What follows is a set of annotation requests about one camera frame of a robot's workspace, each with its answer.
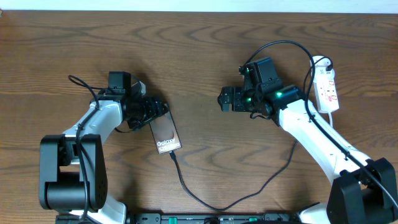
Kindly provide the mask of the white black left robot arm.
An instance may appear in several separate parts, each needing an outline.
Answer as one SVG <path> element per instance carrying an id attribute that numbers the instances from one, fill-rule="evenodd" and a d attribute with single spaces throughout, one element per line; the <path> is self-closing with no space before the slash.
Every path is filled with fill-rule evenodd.
<path id="1" fill-rule="evenodd" d="M 110 72 L 108 86 L 93 87 L 69 75 L 92 94 L 88 111 L 61 134 L 40 142 L 39 201 L 55 210 L 56 223 L 134 223 L 127 206 L 108 193 L 103 145 L 123 123 L 137 131 L 168 112 L 158 96 L 146 94 L 128 72 Z"/>

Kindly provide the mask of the silver smartphone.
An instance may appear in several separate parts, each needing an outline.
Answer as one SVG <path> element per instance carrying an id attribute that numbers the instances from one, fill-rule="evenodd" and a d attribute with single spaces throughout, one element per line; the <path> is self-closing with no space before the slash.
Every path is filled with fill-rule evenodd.
<path id="1" fill-rule="evenodd" d="M 165 154 L 182 147 L 182 143 L 170 111 L 151 121 L 150 128 L 159 154 Z"/>

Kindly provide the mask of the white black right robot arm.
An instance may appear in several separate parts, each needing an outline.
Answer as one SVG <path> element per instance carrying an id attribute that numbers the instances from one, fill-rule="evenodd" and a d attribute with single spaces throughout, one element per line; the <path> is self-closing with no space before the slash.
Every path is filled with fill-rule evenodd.
<path id="1" fill-rule="evenodd" d="M 297 213 L 302 223 L 392 223 L 397 220 L 396 173 L 385 158 L 372 160 L 340 136 L 295 85 L 284 86 L 270 58 L 239 69 L 242 87 L 225 86 L 222 111 L 271 119 L 315 159 L 331 184 L 326 204 Z"/>

